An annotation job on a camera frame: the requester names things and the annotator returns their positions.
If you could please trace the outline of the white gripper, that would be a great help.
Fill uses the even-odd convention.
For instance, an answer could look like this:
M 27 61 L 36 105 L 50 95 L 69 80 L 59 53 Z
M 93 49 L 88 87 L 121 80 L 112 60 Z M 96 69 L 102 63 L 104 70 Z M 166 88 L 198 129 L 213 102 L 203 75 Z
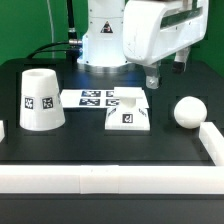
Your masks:
M 185 71 L 189 46 L 205 36 L 208 8 L 209 0 L 128 1 L 123 18 L 123 51 L 128 61 L 145 66 L 149 89 L 160 86 L 157 61 L 176 53 L 172 71 Z

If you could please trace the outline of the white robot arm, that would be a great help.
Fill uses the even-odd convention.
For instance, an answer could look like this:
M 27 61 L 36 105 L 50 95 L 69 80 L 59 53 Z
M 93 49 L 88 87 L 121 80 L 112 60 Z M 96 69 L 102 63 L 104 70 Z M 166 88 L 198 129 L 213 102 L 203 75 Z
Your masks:
M 146 86 L 156 89 L 163 58 L 174 55 L 174 71 L 185 70 L 191 46 L 205 36 L 208 11 L 209 0 L 88 0 L 79 67 L 117 73 L 138 64 Z

